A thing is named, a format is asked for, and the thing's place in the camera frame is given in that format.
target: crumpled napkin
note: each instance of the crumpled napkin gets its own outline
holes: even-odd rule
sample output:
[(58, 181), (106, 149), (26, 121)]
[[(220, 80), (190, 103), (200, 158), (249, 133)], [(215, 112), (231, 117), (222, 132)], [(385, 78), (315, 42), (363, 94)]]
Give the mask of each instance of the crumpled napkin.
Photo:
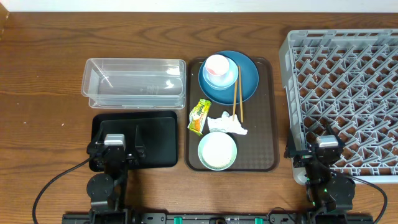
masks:
[(210, 132), (223, 132), (223, 133), (236, 133), (246, 135), (248, 131), (242, 128), (242, 124), (239, 122), (238, 117), (235, 115), (234, 121), (232, 116), (227, 111), (224, 111), (220, 118), (209, 118), (207, 117), (207, 125), (209, 126)]

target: white wall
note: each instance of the white wall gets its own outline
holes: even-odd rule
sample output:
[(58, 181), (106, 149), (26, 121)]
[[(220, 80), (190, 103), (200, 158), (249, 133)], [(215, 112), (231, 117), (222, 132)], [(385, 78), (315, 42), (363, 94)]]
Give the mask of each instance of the white wall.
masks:
[(16, 11), (398, 12), (398, 0), (0, 0)]

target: dish rack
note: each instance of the dish rack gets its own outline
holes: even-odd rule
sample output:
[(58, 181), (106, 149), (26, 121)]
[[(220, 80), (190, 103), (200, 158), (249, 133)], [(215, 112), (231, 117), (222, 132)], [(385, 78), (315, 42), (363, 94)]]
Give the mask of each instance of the dish rack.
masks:
[[(279, 59), (296, 148), (329, 123), (346, 143), (332, 169), (397, 183), (398, 29), (293, 30)], [(305, 169), (294, 178), (304, 184)]]

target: brown tray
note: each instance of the brown tray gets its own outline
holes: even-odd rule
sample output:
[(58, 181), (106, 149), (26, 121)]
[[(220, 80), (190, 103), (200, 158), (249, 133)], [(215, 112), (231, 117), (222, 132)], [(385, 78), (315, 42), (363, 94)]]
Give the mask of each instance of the brown tray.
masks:
[[(251, 60), (259, 71), (259, 85), (256, 92), (243, 103), (244, 123), (243, 128), (248, 134), (238, 135), (228, 133), (238, 147), (238, 155), (232, 166), (224, 171), (263, 171), (275, 169), (279, 163), (279, 150), (277, 126), (274, 103), (274, 84), (272, 81), (272, 67), (270, 63), (259, 57)], [(190, 63), (190, 74), (187, 77), (187, 105), (188, 115), (199, 99), (207, 99), (202, 92), (198, 81), (198, 72), (205, 58), (196, 58)], [(219, 118), (223, 111), (232, 114), (233, 107), (212, 102), (208, 116)], [(236, 106), (237, 116), (240, 120), (239, 105)], [(209, 133), (207, 121), (203, 128), (203, 135)], [(185, 146), (185, 162), (195, 171), (212, 171), (207, 169), (199, 160), (198, 145), (202, 137), (187, 131), (187, 144)]]

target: plastic box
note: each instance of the plastic box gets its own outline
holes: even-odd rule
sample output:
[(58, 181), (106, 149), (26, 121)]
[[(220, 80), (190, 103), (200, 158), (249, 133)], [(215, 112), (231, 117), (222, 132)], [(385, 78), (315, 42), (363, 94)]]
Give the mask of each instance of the plastic box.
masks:
[(92, 108), (182, 109), (185, 83), (183, 60), (91, 58), (81, 94)]
[(346, 143), (332, 169), (398, 183), (398, 30), (293, 30), (279, 60), (296, 148), (328, 122)]

